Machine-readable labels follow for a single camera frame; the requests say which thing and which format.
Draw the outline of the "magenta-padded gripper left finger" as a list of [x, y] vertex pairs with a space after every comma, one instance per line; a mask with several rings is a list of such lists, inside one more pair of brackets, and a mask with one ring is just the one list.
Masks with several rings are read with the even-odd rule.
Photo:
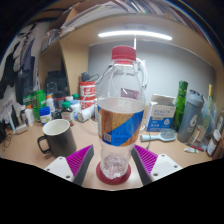
[[59, 156], [45, 171], [81, 186], [93, 156], [94, 147], [89, 145], [68, 157]]

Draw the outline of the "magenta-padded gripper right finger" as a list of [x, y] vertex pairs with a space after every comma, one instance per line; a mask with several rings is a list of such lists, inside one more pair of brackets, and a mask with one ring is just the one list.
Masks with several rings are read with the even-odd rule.
[[138, 145], [132, 149], [131, 156], [135, 163], [131, 181], [138, 186], [145, 186], [182, 169], [168, 155], [157, 155]]

